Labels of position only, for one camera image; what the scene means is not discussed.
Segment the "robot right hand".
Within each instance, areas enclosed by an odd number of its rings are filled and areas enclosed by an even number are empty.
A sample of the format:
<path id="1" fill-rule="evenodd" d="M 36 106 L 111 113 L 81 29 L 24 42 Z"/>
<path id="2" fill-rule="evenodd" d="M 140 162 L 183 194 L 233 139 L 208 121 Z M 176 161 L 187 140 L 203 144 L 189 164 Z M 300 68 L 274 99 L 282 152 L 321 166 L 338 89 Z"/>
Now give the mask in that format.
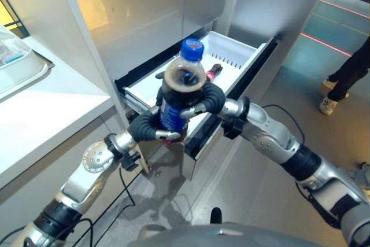
<path id="1" fill-rule="evenodd" d="M 182 119 L 191 119 L 203 113 L 218 115 L 225 104 L 225 94 L 221 88 L 206 82 L 202 88 L 199 101 L 192 107 L 180 112 Z"/>

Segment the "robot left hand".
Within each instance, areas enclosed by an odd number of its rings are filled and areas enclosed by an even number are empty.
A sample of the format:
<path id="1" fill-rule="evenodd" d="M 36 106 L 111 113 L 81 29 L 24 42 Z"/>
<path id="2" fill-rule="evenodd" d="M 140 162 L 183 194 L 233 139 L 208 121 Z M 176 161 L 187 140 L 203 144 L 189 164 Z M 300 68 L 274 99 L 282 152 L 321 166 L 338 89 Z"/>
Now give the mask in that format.
<path id="1" fill-rule="evenodd" d="M 144 141 L 160 141 L 164 145 L 180 143 L 184 140 L 188 122 L 184 122 L 181 130 L 169 130 L 161 123 L 161 106 L 163 102 L 162 88 L 158 89 L 156 104 L 146 112 L 140 114 L 128 127 L 128 132 L 137 143 Z"/>

